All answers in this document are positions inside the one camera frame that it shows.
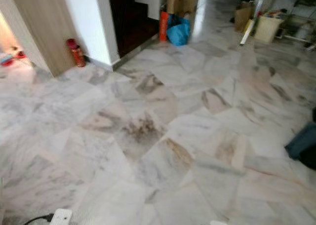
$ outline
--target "black cable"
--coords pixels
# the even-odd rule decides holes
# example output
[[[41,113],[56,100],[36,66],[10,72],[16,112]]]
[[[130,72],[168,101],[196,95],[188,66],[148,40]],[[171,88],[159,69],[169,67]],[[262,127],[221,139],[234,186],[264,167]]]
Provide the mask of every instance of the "black cable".
[[[54,214],[48,214],[48,215],[45,215],[45,216],[36,217],[36,218],[31,219],[31,220],[28,220],[23,225],[28,225],[31,222],[34,222],[35,220],[38,220],[38,219],[45,219],[46,221],[48,221],[50,223],[51,220],[53,219],[53,216],[54,216]]]

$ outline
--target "marble floor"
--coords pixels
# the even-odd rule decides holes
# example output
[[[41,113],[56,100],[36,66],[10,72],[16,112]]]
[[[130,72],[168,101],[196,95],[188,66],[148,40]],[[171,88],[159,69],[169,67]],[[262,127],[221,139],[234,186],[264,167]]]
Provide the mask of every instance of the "marble floor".
[[[188,45],[114,73],[1,68],[3,224],[69,208],[74,225],[315,225],[316,172],[283,148],[316,106],[315,53],[240,47],[236,4],[209,0]]]

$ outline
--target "blue cloth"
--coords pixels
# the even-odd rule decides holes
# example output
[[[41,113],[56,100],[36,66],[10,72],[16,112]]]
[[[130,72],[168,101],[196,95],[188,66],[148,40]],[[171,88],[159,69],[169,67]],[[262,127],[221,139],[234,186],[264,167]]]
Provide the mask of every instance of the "blue cloth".
[[[316,147],[316,123],[314,122],[308,123],[304,129],[285,146],[285,149],[291,158],[301,160],[300,154],[311,147]]]
[[[188,43],[190,35],[190,22],[184,18],[170,14],[168,19],[167,36],[175,46],[182,46]]]

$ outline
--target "power strip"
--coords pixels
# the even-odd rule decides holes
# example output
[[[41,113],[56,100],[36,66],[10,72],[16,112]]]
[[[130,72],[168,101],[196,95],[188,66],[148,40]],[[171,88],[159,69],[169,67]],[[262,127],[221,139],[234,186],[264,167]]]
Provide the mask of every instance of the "power strip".
[[[68,209],[57,209],[49,225],[69,225],[73,212]]]

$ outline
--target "red bag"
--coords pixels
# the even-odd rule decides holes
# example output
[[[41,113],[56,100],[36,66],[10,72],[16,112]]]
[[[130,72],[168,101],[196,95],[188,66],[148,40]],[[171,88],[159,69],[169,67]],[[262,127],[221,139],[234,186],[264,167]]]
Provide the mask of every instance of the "red bag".
[[[168,26],[169,14],[167,12],[161,12],[160,17],[160,41],[167,41],[167,26]]]

